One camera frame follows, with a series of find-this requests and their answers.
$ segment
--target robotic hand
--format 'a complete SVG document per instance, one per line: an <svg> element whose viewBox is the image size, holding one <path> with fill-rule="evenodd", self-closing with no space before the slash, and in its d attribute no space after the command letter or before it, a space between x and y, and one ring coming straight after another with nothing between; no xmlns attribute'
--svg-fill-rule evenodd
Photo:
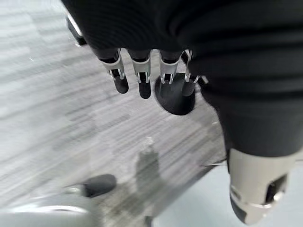
<svg viewBox="0 0 303 227"><path fill-rule="evenodd" d="M120 93L128 91L119 48L133 60L141 97L151 95L150 50L160 50L158 101L195 83L223 128L230 198L245 224L281 199L303 146L303 2L301 0L62 0ZM183 50L191 54L183 80ZM188 111L173 114L186 114Z"/></svg>

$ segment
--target black rubber cap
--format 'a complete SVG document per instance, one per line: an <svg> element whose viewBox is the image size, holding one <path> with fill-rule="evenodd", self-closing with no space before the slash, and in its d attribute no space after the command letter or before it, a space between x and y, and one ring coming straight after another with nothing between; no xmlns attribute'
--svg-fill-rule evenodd
<svg viewBox="0 0 303 227"><path fill-rule="evenodd" d="M144 99L148 99L151 96L151 83L139 83L139 93L140 96Z"/></svg>
<svg viewBox="0 0 303 227"><path fill-rule="evenodd" d="M114 175L104 174L92 177L82 183L88 197L96 197L110 192L116 187L117 180Z"/></svg>
<svg viewBox="0 0 303 227"><path fill-rule="evenodd" d="M128 92L128 82L126 76L124 76L123 79L120 79L120 77L115 77L115 79L116 80L114 80L114 83L117 91L121 94Z"/></svg>
<svg viewBox="0 0 303 227"><path fill-rule="evenodd" d="M183 84L182 88L182 95L183 96L191 96L195 92L195 84L192 80L189 80L189 82L185 82Z"/></svg>
<svg viewBox="0 0 303 227"><path fill-rule="evenodd" d="M162 84L160 76L155 83L155 95L159 104L174 115L186 115L195 107L196 96L193 92L190 96L182 95L185 82L184 73L176 73L172 84Z"/></svg>
<svg viewBox="0 0 303 227"><path fill-rule="evenodd" d="M242 210L240 207L238 207L238 205L233 201L231 197L230 199L231 199L233 212L236 214L238 219L245 224L246 212Z"/></svg>

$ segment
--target black fingertip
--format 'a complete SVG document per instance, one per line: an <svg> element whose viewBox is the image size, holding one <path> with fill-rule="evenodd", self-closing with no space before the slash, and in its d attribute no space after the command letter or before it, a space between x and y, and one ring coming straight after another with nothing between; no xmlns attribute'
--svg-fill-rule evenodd
<svg viewBox="0 0 303 227"><path fill-rule="evenodd" d="M144 99L148 99L151 96L151 83L139 83L139 93L140 96Z"/></svg>

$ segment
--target silver mechanical part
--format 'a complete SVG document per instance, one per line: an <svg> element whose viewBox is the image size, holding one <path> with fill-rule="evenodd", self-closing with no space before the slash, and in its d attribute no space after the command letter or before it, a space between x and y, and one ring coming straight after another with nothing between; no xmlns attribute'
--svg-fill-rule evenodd
<svg viewBox="0 0 303 227"><path fill-rule="evenodd" d="M90 198L58 194L0 210L3 227L96 227L98 209Z"/></svg>
<svg viewBox="0 0 303 227"><path fill-rule="evenodd" d="M118 60L114 63L106 63L101 61L104 67L106 68L107 73L112 77L113 80L116 80L113 74L113 70L118 70L120 79L124 79L125 72L124 72L124 66L123 61L120 54L120 49L118 50Z"/></svg>
<svg viewBox="0 0 303 227"><path fill-rule="evenodd" d="M243 223L258 222L283 197L287 174L294 166L297 154L260 157L231 149L230 197L233 210Z"/></svg>
<svg viewBox="0 0 303 227"><path fill-rule="evenodd" d="M146 76L145 82L148 84L150 82L150 75L151 75L151 58L149 57L144 62L137 62L134 60L132 61L134 66L134 73L138 79L138 83L141 83L140 73L144 72Z"/></svg>
<svg viewBox="0 0 303 227"><path fill-rule="evenodd" d="M188 62L187 62L187 65L186 65L186 71L185 71L185 81L188 83L189 82L189 79L191 77L191 73L189 72L189 69L188 69L188 63L190 62L191 58L192 58L192 54L193 52L192 51L189 51L189 57L188 57ZM194 79L194 84L196 82L198 82L198 79L200 78L201 76L196 76L196 78Z"/></svg>
<svg viewBox="0 0 303 227"><path fill-rule="evenodd" d="M168 64L165 63L160 57L160 78L162 84L165 83L165 74L170 74L169 84L172 83L177 72L178 63L179 60L175 63Z"/></svg>

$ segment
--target gray striped carpet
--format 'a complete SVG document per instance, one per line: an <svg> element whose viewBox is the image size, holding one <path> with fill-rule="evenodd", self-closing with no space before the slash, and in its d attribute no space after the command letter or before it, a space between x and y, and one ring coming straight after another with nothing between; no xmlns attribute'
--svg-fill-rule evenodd
<svg viewBox="0 0 303 227"><path fill-rule="evenodd" d="M74 45L59 1L0 3L1 206L110 173L118 187L94 199L101 224L142 226L167 195L203 176L201 164L224 156L220 125L198 91L194 111L173 116L154 94L140 98L125 50L122 58L124 95L89 47ZM152 83L158 75L153 51Z"/></svg>

